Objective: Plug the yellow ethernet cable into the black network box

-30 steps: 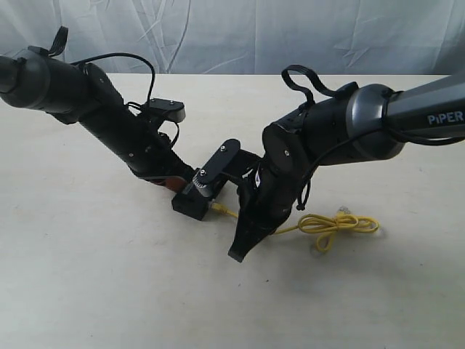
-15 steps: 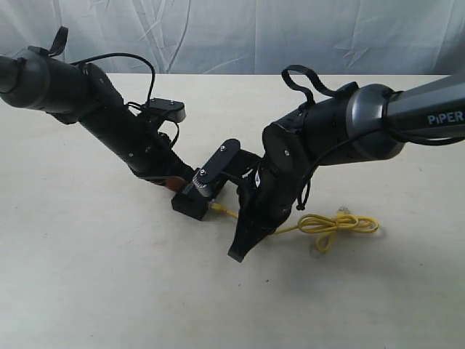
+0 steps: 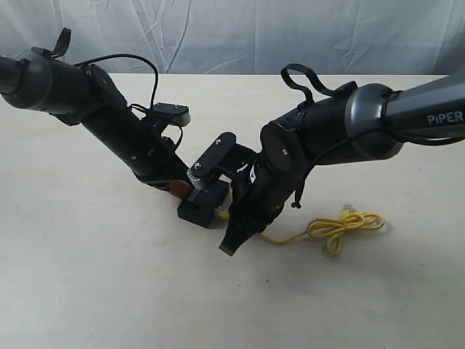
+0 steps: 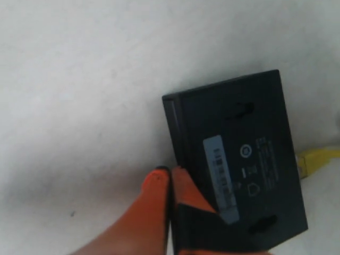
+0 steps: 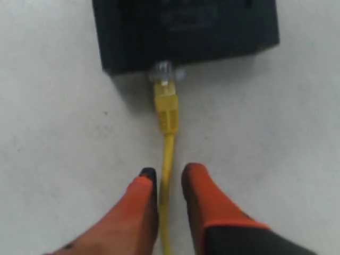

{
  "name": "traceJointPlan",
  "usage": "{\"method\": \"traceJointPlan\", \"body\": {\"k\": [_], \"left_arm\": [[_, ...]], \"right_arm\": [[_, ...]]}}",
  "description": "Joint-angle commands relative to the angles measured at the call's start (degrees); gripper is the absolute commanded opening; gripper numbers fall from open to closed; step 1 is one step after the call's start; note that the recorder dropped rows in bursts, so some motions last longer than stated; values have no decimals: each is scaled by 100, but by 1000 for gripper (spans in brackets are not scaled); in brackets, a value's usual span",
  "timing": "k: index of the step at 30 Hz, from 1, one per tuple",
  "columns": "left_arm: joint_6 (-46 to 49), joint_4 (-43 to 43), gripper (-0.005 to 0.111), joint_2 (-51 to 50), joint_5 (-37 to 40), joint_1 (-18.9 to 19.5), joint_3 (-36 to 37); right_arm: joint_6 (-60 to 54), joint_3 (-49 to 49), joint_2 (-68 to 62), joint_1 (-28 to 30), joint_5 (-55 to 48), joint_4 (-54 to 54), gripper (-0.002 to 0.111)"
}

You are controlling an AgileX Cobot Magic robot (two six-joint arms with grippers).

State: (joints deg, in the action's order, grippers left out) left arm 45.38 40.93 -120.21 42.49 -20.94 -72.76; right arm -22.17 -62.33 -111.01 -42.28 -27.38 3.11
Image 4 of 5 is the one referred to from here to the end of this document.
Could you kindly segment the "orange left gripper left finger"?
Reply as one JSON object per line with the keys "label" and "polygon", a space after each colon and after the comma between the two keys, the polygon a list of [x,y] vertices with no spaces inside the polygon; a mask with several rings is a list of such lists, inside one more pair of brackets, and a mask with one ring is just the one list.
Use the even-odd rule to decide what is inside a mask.
{"label": "orange left gripper left finger", "polygon": [[128,210],[107,230],[73,253],[166,254],[170,183],[168,168],[152,170]]}

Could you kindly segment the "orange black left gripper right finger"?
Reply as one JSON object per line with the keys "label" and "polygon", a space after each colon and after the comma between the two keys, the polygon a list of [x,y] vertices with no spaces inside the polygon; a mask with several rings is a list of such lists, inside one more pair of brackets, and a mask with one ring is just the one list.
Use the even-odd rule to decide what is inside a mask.
{"label": "orange black left gripper right finger", "polygon": [[228,226],[185,168],[171,171],[175,254],[269,254]]}

